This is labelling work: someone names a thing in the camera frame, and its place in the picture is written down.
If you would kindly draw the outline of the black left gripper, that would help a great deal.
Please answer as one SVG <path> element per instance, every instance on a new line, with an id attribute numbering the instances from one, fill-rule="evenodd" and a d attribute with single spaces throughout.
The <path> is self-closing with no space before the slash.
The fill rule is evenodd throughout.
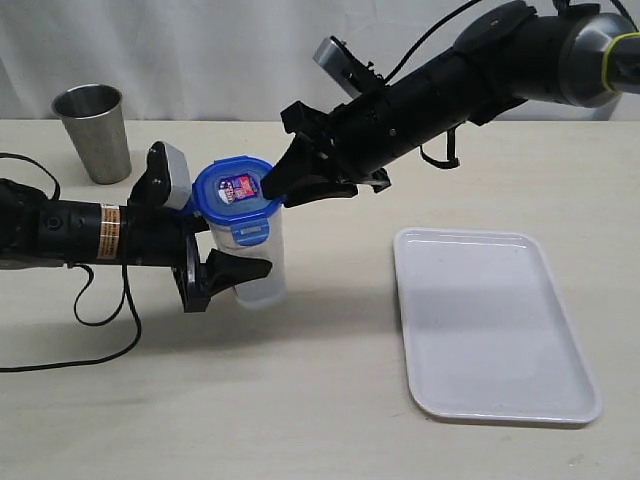
<path id="1" fill-rule="evenodd" d="M 202 261 L 197 221 L 167 208 L 128 204 L 120 208 L 119 263 L 171 270 L 186 313 L 207 309 L 210 299 L 238 285 L 266 278 L 272 263 L 212 249 Z"/>

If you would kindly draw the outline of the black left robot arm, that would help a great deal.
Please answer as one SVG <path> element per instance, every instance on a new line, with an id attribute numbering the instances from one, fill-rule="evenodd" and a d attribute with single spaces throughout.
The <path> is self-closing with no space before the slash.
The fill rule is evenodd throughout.
<path id="1" fill-rule="evenodd" d="M 202 260 L 203 220 L 164 207 L 49 198 L 34 187 L 1 182 L 1 267 L 126 265 L 171 270 L 183 310 L 199 313 L 213 296 L 271 272 L 266 259 L 213 249 Z"/>

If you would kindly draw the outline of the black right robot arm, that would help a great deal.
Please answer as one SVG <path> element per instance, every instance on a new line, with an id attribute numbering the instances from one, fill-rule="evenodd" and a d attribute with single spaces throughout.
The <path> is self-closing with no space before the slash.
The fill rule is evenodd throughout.
<path id="1" fill-rule="evenodd" d="M 377 74 L 336 37 L 315 62 L 348 94 L 330 112 L 295 102 L 281 114 L 293 139 L 262 179 L 268 199 L 295 207 L 389 187 L 387 166 L 464 123 L 484 125 L 529 101 L 599 108 L 639 90 L 639 28 L 623 8 L 559 1 L 541 16 L 523 2 L 471 23 L 405 77 Z"/>

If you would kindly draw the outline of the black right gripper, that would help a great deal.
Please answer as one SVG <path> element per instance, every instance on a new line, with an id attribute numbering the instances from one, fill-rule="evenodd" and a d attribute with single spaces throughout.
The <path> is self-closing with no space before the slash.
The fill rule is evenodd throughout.
<path id="1" fill-rule="evenodd" d="M 385 166 L 395 159 L 394 102 L 369 92 L 323 112 L 298 100 L 280 113 L 293 141 L 261 180 L 266 199 L 285 208 L 353 198 L 361 185 L 380 193 L 391 186 Z"/>

